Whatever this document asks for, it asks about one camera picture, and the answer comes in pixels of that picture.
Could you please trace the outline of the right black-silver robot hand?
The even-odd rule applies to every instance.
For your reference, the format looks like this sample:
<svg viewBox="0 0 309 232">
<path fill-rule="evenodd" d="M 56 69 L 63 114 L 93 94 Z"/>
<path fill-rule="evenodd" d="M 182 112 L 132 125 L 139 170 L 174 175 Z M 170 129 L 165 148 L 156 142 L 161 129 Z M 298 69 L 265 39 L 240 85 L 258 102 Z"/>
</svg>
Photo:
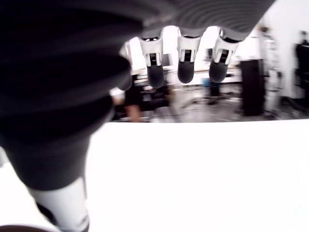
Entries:
<svg viewBox="0 0 309 232">
<path fill-rule="evenodd" d="M 38 210 L 62 232 L 86 232 L 85 162 L 91 135 L 113 115 L 109 92 L 129 88 L 121 54 L 141 42 L 152 87 L 163 84 L 163 28 L 180 30 L 181 82 L 199 40 L 219 27 L 210 77 L 221 82 L 271 0 L 3 0 L 0 145 Z"/>
</svg>

